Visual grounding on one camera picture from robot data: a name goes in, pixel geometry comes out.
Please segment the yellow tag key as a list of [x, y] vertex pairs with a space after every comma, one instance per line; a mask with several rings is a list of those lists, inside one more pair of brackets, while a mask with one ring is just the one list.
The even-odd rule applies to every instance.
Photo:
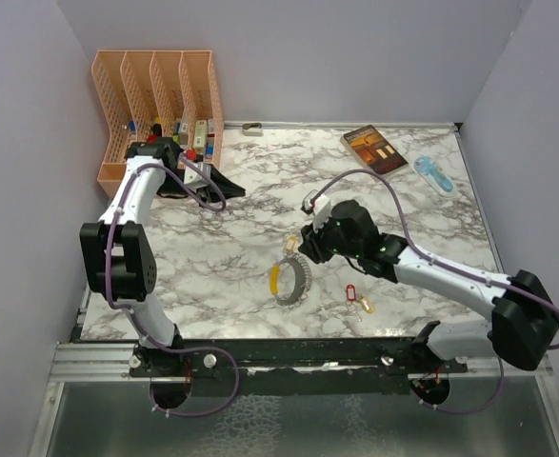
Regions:
[[286, 256], [293, 256], [297, 253], [299, 241], [296, 236], [290, 236], [285, 244], [284, 252]]

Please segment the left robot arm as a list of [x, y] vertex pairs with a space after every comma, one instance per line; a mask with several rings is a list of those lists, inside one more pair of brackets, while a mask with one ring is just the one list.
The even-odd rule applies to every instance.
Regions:
[[111, 309], [123, 312], [139, 343], [154, 348], [151, 363], [160, 373], [178, 373], [185, 349], [178, 327], [155, 295], [157, 266], [144, 228], [151, 204], [163, 198], [191, 197], [199, 207], [221, 212], [246, 190], [197, 155], [188, 155], [169, 137], [134, 142], [126, 171], [110, 205], [95, 223], [80, 228], [88, 285]]

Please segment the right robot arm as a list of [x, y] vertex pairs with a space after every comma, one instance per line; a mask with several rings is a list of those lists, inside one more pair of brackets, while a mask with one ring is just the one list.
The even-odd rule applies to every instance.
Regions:
[[419, 370], [433, 372], [458, 357], [496, 356], [533, 371], [550, 349], [559, 314], [536, 275], [492, 273], [435, 256], [379, 231], [354, 200], [334, 205], [320, 196], [305, 201], [302, 210], [312, 222], [301, 230], [299, 250], [313, 263], [342, 256], [369, 276], [432, 291], [477, 313], [467, 322], [426, 325], [411, 350]]

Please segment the red tag key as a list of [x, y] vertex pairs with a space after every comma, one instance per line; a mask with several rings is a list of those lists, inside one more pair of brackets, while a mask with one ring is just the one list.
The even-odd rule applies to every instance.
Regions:
[[358, 311], [356, 310], [358, 302], [357, 302], [357, 293], [356, 293], [355, 286], [353, 284], [346, 285], [345, 293], [346, 293], [346, 306], [348, 311], [351, 314], [353, 314], [357, 319], [360, 319], [358, 315]]

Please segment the beige small object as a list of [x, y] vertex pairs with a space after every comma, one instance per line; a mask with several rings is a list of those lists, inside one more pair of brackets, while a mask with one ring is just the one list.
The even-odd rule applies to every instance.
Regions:
[[241, 131], [244, 136], [259, 137], [263, 135], [263, 126], [261, 123], [246, 123], [241, 126]]

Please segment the green white box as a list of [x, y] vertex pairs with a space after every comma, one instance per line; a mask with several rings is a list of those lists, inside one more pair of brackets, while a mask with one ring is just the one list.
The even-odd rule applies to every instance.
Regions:
[[192, 148], [199, 155], [204, 155], [207, 148], [208, 121], [197, 120], [194, 126]]

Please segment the orange-yellow tag key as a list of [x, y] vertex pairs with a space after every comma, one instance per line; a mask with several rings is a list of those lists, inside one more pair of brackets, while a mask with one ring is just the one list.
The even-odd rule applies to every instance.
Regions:
[[364, 295], [359, 295], [356, 299], [356, 302], [360, 305], [362, 310], [367, 314], [372, 314], [375, 311], [372, 301]]

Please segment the red black bottle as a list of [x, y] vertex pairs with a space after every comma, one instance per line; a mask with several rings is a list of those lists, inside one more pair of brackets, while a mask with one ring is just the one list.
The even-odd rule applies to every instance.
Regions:
[[155, 123], [151, 126], [151, 135], [148, 137], [148, 143], [154, 143], [157, 141], [158, 138], [162, 136], [162, 126], [158, 123]]

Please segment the paperback book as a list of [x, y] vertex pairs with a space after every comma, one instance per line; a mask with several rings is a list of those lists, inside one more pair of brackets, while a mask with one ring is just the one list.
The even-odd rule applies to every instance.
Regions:
[[409, 162], [373, 125], [344, 133], [341, 143], [364, 167], [388, 177], [404, 169]]

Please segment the peach desk organizer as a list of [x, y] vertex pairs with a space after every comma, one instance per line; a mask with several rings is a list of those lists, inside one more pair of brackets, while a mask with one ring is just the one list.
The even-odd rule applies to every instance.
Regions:
[[91, 75], [109, 128], [97, 183], [112, 197], [126, 170], [131, 143], [144, 142], [158, 123], [192, 148], [197, 120], [208, 121], [204, 161], [219, 167], [224, 115], [210, 50], [99, 50]]

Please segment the blue packaged item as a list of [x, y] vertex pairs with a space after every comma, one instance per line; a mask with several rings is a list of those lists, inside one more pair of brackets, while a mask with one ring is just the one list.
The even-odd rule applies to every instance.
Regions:
[[414, 170], [441, 196], [450, 197], [456, 191], [453, 181], [440, 165], [429, 156], [419, 156], [413, 162]]

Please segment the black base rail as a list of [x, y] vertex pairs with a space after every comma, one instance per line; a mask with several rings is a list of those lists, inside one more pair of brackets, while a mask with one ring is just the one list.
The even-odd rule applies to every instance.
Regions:
[[135, 346], [130, 377], [189, 387], [195, 396], [407, 395], [409, 378], [464, 373], [415, 337], [189, 339], [185, 355]]

